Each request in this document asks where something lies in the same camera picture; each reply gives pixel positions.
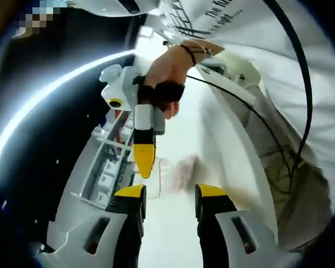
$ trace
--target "black cable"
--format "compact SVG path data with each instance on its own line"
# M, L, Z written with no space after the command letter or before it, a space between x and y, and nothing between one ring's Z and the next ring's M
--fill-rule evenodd
M305 95L307 97L307 122L305 123L305 130L303 137L300 141L298 152L296 153L296 158L293 164L293 167L291 169L291 176L293 177L296 167L299 165L299 163L302 160L301 154L302 150L305 146L305 143L307 141L310 127L312 124L312 115L313 115L313 95L312 95L312 83L310 81L310 74L308 69L308 62L304 54L304 50L302 47L302 44L300 43L300 40L298 38L298 35L296 34L291 22L289 21L288 17L284 13L284 11L281 9L281 7L278 5L276 0L263 0L265 4L268 6L268 8L273 12L274 16L277 18L277 20L282 25L286 35L289 37L290 42L294 48L296 58L299 62L301 74L303 76L304 80L304 87L305 87Z
M213 83L211 83L211 82L208 82L208 81L205 81L205 80L202 80L202 79L199 79L199 78L190 76L190 75L187 75L186 77L188 77L188 78L192 78L192 79L194 79L194 80L197 80L197 81L203 82L203 83L205 83L205 84L211 85L211 86L213 86L213 87L216 87L216 88L218 88L219 90L221 90L221 91L223 91L223 92L225 92L225 93L227 93L227 94L229 94L229 95L235 97L235 98L238 99L241 103L243 103L249 110L251 110L255 115L258 116L258 118L263 122L263 124L266 126L266 128L267 128L268 131L270 132L271 136L273 137L273 140L274 140L275 144L277 145L278 150L279 150L279 152L280 152L280 154L281 154L281 157L282 157L282 159L283 159L283 162L285 163L285 166L286 166L286 168L287 168L287 170L288 170L288 176L289 176L289 190L286 192L286 191L283 191L283 190L278 189L276 186L274 186L274 188L276 188L276 189L277 189L279 192L281 192L282 194L290 194L290 193L291 193L291 186L292 186L292 183L293 183L293 176L291 175L289 164L288 164L288 162L287 162L287 160L286 160L286 157L285 157L285 155L284 155L284 153L283 153L283 148L281 147L281 145L280 145L278 139L276 138L275 134L273 133L273 130L272 130L271 127L268 125L268 123L265 121L265 119L264 119L264 118L263 118L263 117L262 117L262 116L261 116L261 115L260 115L260 114L259 114L259 113L258 113L258 112L257 112L257 111L256 111L250 104L249 104L249 103L247 103L245 100L241 99L239 96L235 95L234 93L232 93L232 92L230 92L230 91L228 91L228 90L226 90L226 89L224 89L224 88L222 88L222 87L220 87L220 86L218 86L218 85L215 85L215 84L213 84Z

